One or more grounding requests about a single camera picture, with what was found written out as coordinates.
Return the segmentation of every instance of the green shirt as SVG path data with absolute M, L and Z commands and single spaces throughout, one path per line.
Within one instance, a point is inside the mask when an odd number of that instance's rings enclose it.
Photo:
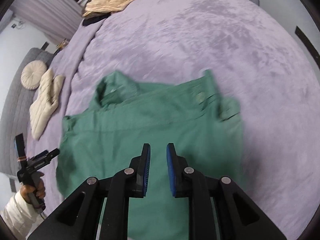
M 242 182 L 239 103 L 223 98 L 211 76 L 178 86 L 137 83 L 113 72 L 98 84 L 89 108 L 63 119 L 57 167 L 67 197 L 88 177 L 104 179 L 129 166 L 151 146 L 147 196 L 130 199 L 128 236 L 187 240 L 188 199 L 172 197 L 166 146 L 206 176 Z

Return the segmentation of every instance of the shirt sleeve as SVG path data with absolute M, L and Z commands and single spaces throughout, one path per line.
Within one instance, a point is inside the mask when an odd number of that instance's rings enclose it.
M 5 206 L 1 216 L 14 236 L 18 240 L 25 240 L 38 213 L 18 192 Z

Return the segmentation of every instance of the lavender blanket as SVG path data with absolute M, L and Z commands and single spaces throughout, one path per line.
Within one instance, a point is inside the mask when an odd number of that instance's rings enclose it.
M 66 80 L 60 107 L 29 156 L 59 146 L 61 119 L 84 111 L 95 85 L 120 70 L 137 81 L 179 84 L 212 69 L 241 103 L 246 192 L 297 239 L 320 203 L 320 87 L 293 38 L 248 0 L 136 0 L 80 26 L 52 62 Z M 62 201 L 57 161 L 44 169 L 47 213 Z

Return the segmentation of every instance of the gray quilted upholstery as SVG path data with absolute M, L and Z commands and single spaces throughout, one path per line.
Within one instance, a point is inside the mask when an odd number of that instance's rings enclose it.
M 13 139 L 23 133 L 25 143 L 29 122 L 29 108 L 35 90 L 27 90 L 21 85 L 23 68 L 33 60 L 42 60 L 49 67 L 53 55 L 41 49 L 32 48 L 20 64 L 10 85 L 0 120 L 0 172 L 16 176 L 18 163 Z

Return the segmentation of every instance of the round cushion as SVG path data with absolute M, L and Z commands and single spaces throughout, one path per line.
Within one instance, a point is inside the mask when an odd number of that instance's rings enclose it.
M 31 61 L 21 74 L 21 84 L 26 89 L 36 89 L 40 85 L 43 74 L 47 71 L 46 64 L 41 60 Z

